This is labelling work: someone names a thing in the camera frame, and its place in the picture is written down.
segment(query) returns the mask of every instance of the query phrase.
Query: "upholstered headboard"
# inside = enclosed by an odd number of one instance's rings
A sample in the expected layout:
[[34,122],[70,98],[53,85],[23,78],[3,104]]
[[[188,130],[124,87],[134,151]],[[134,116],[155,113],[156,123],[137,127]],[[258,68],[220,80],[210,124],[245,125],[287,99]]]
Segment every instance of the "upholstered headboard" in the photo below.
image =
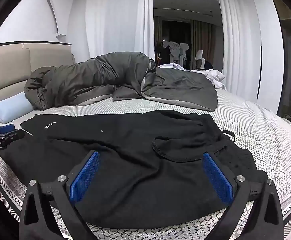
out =
[[71,44],[17,41],[0,44],[0,101],[23,91],[30,74],[43,66],[71,65]]

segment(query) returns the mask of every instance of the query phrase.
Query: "metal bolt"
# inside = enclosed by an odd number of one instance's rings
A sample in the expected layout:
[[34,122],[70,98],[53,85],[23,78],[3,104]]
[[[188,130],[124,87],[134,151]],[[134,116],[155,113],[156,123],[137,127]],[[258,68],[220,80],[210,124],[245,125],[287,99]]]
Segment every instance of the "metal bolt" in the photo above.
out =
[[273,186],[274,185],[274,182],[271,179],[267,179],[266,180],[266,183],[268,183],[270,186]]
[[240,182],[244,182],[245,181],[245,177],[243,177],[242,175],[238,175],[237,176],[237,180]]
[[63,182],[65,180],[66,180],[65,175],[61,175],[61,176],[58,177],[58,181],[60,181],[60,182]]
[[35,184],[36,184],[36,180],[35,179],[33,179],[32,181],[29,182],[30,186],[34,186]]

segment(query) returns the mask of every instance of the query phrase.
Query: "dark gray blanket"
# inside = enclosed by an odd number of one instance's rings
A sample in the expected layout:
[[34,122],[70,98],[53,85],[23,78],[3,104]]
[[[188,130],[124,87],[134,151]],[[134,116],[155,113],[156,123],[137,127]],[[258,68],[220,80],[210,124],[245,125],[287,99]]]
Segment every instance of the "dark gray blanket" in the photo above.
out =
[[42,67],[25,85],[26,98],[40,110],[85,106],[112,97],[144,97],[162,103],[214,111],[217,93],[200,73],[158,68],[141,52],[114,52],[85,62]]

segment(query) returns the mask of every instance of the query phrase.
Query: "pillow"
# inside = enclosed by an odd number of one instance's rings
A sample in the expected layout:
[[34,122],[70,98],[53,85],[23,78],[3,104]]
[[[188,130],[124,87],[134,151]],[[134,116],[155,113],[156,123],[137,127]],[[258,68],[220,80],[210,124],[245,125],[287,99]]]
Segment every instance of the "pillow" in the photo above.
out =
[[33,110],[34,108],[26,98],[25,92],[21,92],[0,101],[0,122],[9,123]]

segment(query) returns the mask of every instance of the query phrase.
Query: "bed sheet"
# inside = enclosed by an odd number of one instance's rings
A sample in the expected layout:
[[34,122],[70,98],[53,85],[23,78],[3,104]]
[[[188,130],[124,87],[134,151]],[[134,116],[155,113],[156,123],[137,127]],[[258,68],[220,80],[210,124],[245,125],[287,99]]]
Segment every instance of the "bed sheet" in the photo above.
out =
[[[214,112],[167,105],[146,99],[113,101],[108,98],[89,106],[62,106],[45,111],[32,111],[16,119],[13,123],[18,129],[23,121],[33,117],[35,114],[79,116],[88,114],[145,113],[164,109],[171,109],[184,114],[210,114],[220,130],[230,130],[236,135],[236,145],[251,151],[257,168],[264,170],[269,178],[275,182],[283,214],[287,213],[291,209],[291,123],[257,104],[244,101],[227,91],[217,90],[217,92],[219,103]],[[20,183],[2,159],[0,167],[2,178],[7,182],[16,197],[22,201],[26,187]],[[247,203],[242,218],[232,236],[233,239],[242,231],[251,207],[252,202]],[[143,232],[138,232],[138,230],[121,230],[122,232],[119,232],[116,229],[101,229],[94,226],[92,226],[92,230],[96,232],[98,238],[104,239],[113,238],[114,236],[115,238],[118,237],[118,240],[129,236],[146,239],[176,237],[203,239],[217,223],[223,212],[224,210],[182,225],[171,226],[171,228],[148,229]],[[62,220],[59,222],[60,228],[64,233],[67,233]]]

